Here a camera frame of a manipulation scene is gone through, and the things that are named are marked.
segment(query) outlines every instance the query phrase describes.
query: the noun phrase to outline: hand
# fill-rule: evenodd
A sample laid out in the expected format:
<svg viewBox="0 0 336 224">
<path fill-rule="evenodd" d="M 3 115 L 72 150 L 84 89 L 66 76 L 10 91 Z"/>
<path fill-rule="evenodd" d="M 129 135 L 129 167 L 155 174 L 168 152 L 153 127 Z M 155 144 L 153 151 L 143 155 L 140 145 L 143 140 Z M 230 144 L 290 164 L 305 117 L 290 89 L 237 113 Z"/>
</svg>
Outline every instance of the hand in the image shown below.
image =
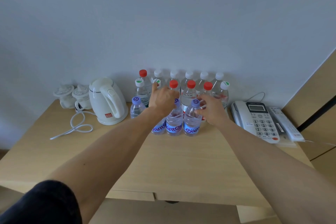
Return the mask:
<svg viewBox="0 0 336 224">
<path fill-rule="evenodd" d="M 152 84 L 152 94 L 149 99 L 149 107 L 155 107 L 157 112 L 162 114 L 162 117 L 170 114 L 175 108 L 175 98 L 179 98 L 179 92 L 170 90 L 168 87 L 162 87 L 158 90 L 159 84 Z"/>
<path fill-rule="evenodd" d="M 195 110 L 195 112 L 196 114 L 204 116 L 208 123 L 218 127 L 228 118 L 220 99 L 215 99 L 212 96 L 204 94 L 199 95 L 197 99 L 203 99 L 201 106 L 207 106 L 205 109 Z"/>
</svg>

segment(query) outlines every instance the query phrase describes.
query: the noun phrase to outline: dark shirt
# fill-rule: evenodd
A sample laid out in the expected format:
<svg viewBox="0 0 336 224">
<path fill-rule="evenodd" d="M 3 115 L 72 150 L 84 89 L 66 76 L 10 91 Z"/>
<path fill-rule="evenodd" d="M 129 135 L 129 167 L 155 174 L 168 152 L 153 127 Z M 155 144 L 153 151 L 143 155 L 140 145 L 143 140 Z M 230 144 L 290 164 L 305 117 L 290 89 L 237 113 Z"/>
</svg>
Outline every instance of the dark shirt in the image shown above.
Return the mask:
<svg viewBox="0 0 336 224">
<path fill-rule="evenodd" d="M 0 224 L 81 224 L 82 217 L 72 190 L 58 181 L 44 181 L 28 191 L 0 215 Z"/>
</svg>

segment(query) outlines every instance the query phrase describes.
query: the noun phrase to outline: person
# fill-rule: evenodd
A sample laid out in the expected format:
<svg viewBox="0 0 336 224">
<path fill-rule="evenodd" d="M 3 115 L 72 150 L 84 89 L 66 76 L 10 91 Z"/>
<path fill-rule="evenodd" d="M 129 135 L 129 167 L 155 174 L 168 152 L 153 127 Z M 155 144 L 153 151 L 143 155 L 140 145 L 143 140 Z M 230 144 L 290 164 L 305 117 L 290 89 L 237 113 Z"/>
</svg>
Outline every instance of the person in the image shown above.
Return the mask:
<svg viewBox="0 0 336 224">
<path fill-rule="evenodd" d="M 179 93 L 153 85 L 149 107 L 53 171 L 0 216 L 0 223 L 89 223 L 152 128 Z M 282 223 L 335 223 L 336 187 L 313 168 L 232 122 L 221 102 L 201 95 L 197 110 L 220 130 Z"/>
</svg>

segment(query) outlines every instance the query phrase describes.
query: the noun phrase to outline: white remote control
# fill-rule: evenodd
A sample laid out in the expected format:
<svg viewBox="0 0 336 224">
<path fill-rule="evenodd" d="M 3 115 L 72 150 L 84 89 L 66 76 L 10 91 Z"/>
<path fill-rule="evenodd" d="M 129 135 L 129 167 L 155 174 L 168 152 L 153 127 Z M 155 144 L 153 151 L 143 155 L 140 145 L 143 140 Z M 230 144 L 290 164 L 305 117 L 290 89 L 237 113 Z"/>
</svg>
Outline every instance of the white remote control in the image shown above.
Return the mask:
<svg viewBox="0 0 336 224">
<path fill-rule="evenodd" d="M 292 142 L 305 141 L 301 133 L 296 129 L 296 127 L 294 127 L 294 125 L 286 117 L 286 115 L 284 115 L 284 113 L 280 110 L 279 107 L 268 107 L 268 109 L 279 121 L 280 125 L 286 130 L 286 133 L 288 134 L 288 137 Z"/>
</svg>

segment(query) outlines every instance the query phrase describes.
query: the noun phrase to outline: forearm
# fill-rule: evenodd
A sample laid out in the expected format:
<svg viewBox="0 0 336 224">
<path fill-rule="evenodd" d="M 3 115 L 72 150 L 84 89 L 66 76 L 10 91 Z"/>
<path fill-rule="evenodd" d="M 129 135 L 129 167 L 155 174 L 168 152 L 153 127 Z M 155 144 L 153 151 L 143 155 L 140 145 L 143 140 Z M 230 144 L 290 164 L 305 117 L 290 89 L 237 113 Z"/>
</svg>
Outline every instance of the forearm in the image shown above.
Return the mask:
<svg viewBox="0 0 336 224">
<path fill-rule="evenodd" d="M 233 122 L 218 127 L 283 223 L 334 223 L 336 189 L 313 168 Z"/>
<path fill-rule="evenodd" d="M 162 119 L 153 107 L 101 136 L 48 179 L 68 185 L 88 223 L 106 194 L 127 170 L 152 128 Z"/>
</svg>

